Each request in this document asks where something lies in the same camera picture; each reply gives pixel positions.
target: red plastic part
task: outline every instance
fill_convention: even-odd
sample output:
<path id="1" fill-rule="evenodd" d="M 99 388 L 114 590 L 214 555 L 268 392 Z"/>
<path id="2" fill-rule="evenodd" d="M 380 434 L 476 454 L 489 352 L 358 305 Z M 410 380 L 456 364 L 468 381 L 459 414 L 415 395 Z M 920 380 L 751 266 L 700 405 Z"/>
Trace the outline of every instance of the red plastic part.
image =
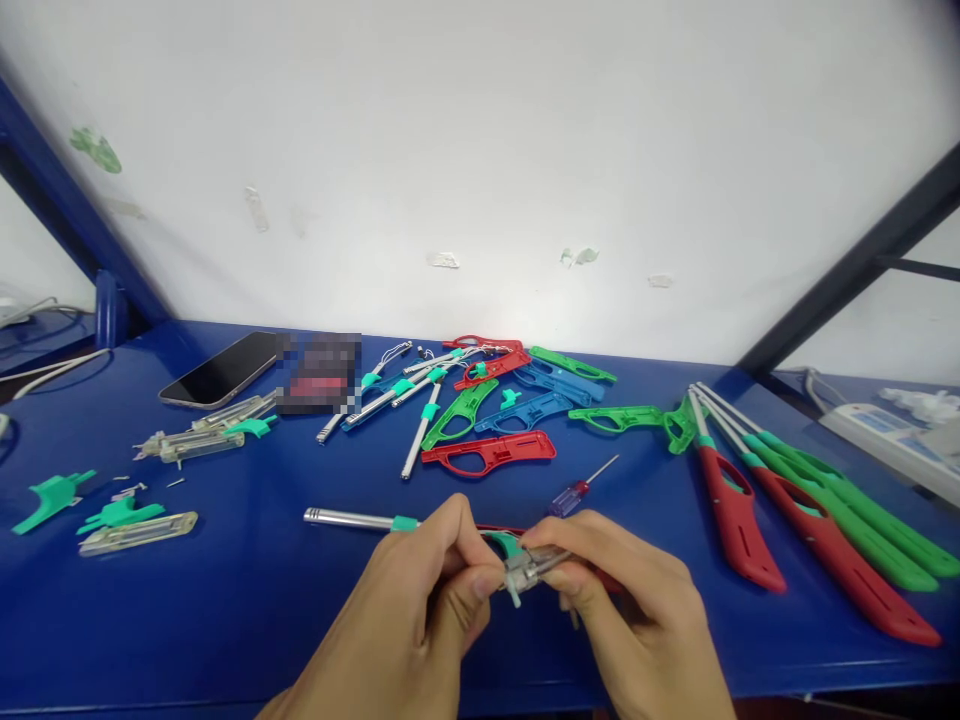
<path id="1" fill-rule="evenodd" d="M 729 460 L 712 447 L 700 447 L 700 460 L 707 478 L 707 489 L 713 501 L 713 513 L 720 528 L 720 539 L 727 562 L 747 580 L 771 592 L 787 591 L 787 581 L 770 554 L 770 549 L 757 526 L 753 512 L 754 492 L 747 479 Z M 723 473 L 732 478 L 743 492 L 727 485 Z"/>
<path id="2" fill-rule="evenodd" d="M 478 347 L 480 345 L 500 345 L 501 347 L 508 347 L 511 350 L 523 352 L 523 343 L 519 340 L 491 340 L 490 338 L 480 337 L 479 335 L 461 335 L 456 340 L 443 343 L 444 347 L 462 348 Z"/>
<path id="3" fill-rule="evenodd" d="M 887 635 L 917 645 L 937 647 L 943 642 L 940 634 L 853 548 L 826 508 L 769 468 L 750 469 L 806 539 L 807 546 L 827 572 L 870 622 Z M 805 512 L 797 502 L 815 508 L 823 517 Z"/>
<path id="4" fill-rule="evenodd" d="M 511 370 L 516 370 L 518 367 L 529 365 L 531 362 L 533 362 L 533 358 L 527 355 L 527 353 L 525 353 L 522 348 L 520 350 L 512 350 L 508 352 L 506 355 L 504 355 L 502 358 L 498 358 L 497 360 L 486 361 L 487 374 L 484 375 L 482 378 L 470 377 L 470 373 L 473 372 L 473 368 L 477 364 L 477 363 L 473 363 L 473 365 L 470 365 L 466 370 L 463 371 L 463 380 L 456 383 L 453 386 L 453 388 L 457 392 L 462 392 L 468 387 L 479 385 L 480 383 L 486 382 L 492 377 L 497 377 L 498 375 L 504 375 L 505 373 L 508 373 Z"/>
<path id="5" fill-rule="evenodd" d="M 450 458 L 454 455 L 476 453 L 483 458 L 481 472 L 468 472 L 453 466 Z M 456 445 L 441 445 L 433 450 L 427 450 L 420 455 L 425 462 L 439 461 L 447 470 L 463 477 L 483 477 L 491 470 L 508 462 L 517 460 L 537 460 L 540 458 L 555 458 L 557 449 L 550 442 L 545 432 L 534 430 L 528 433 L 507 435 L 502 438 L 474 440 L 473 442 L 457 443 Z"/>

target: smartphone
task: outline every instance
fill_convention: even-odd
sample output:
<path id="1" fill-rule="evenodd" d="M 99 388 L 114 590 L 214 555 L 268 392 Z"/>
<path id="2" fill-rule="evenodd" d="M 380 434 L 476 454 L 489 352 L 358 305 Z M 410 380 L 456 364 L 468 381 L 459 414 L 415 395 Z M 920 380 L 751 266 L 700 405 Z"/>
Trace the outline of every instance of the smartphone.
<path id="1" fill-rule="evenodd" d="M 161 390 L 160 402 L 216 410 L 276 361 L 276 334 L 250 333 Z"/>

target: screwdriver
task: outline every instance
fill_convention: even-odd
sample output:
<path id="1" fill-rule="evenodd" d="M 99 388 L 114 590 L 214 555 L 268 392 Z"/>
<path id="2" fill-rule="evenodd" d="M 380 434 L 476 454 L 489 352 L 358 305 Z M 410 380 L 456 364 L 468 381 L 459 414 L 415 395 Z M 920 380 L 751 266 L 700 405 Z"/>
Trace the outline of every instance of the screwdriver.
<path id="1" fill-rule="evenodd" d="M 593 479 L 608 467 L 613 465 L 613 461 L 618 457 L 620 457 L 620 455 L 614 455 L 612 458 L 607 460 L 606 464 L 602 468 L 597 470 L 586 480 L 580 480 L 579 482 L 574 483 L 562 493 L 557 495 L 553 502 L 550 503 L 550 507 L 547 508 L 547 515 L 554 515 L 555 517 L 566 517 L 569 515 L 570 512 L 580 504 L 580 501 L 583 500 L 583 496 L 586 495 L 590 490 L 590 483 L 593 482 Z"/>

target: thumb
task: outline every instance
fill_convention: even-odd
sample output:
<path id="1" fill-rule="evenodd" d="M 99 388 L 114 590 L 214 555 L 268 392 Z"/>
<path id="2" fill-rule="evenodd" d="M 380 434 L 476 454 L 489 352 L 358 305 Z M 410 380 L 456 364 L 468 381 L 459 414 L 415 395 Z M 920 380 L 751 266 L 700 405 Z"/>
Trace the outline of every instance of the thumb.
<path id="1" fill-rule="evenodd" d="M 440 591 L 430 623 L 431 654 L 441 662 L 462 658 L 490 622 L 490 596 L 503 583 L 503 567 L 473 565 Z"/>

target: blue table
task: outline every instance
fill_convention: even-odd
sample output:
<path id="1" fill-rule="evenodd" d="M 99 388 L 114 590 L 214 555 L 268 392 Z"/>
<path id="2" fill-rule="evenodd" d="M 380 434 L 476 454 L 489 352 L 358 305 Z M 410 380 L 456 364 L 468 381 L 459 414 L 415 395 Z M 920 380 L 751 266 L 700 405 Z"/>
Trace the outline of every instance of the blue table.
<path id="1" fill-rule="evenodd" d="M 159 429 L 186 428 L 202 415 L 160 404 L 157 392 L 252 329 L 167 323 L 4 408 L 17 421 L 16 447 L 0 465 L 4 527 L 35 509 L 27 485 L 91 468 L 98 475 L 77 507 L 24 537 L 0 533 L 0 711 L 263 702 L 297 677 L 380 539 L 362 530 L 307 525 L 301 519 L 306 507 L 423 518 L 459 491 L 470 498 L 478 522 L 525 527 L 561 488 L 614 452 L 620 461 L 598 479 L 585 506 L 689 565 L 735 696 L 960 678 L 960 582 L 944 581 L 939 592 L 910 598 L 944 636 L 944 648 L 882 635 L 761 493 L 759 524 L 790 586 L 783 596 L 765 593 L 724 561 L 695 456 L 670 455 L 665 438 L 649 429 L 606 437 L 553 417 L 538 426 L 557 447 L 551 463 L 507 465 L 478 482 L 437 464 L 418 465 L 404 484 L 400 469 L 423 397 L 349 434 L 337 431 L 325 447 L 314 437 L 326 418 L 298 417 L 282 420 L 242 449 L 188 461 L 182 471 L 157 459 L 133 462 L 132 445 Z M 365 337 L 365 365 L 395 342 Z M 741 372 L 578 357 L 620 376 L 607 392 L 607 405 L 674 407 L 690 382 L 711 384 L 759 423 L 848 472 L 878 502 L 960 553 L 960 534 L 949 517 Z M 276 374 L 267 374 L 244 396 L 266 392 L 276 381 Z M 534 393 L 509 379 L 502 387 L 523 390 L 525 397 Z M 449 383 L 441 404 L 452 397 Z M 496 407 L 488 399 L 481 416 Z M 118 475 L 132 480 L 111 480 Z M 181 477 L 187 481 L 166 487 Z M 136 481 L 149 486 L 141 502 L 161 502 L 171 513 L 196 510 L 198 528 L 184 538 L 80 558 L 74 533 L 81 520 L 108 502 L 113 490 Z M 586 635 L 573 631 L 555 594 L 536 588 L 523 600 L 514 610 L 504 594 L 493 599 L 490 627 L 464 662 L 462 713 L 604 702 Z"/>
<path id="2" fill-rule="evenodd" d="M 93 343 L 93 315 L 45 310 L 0 329 L 0 375 L 49 365 Z"/>

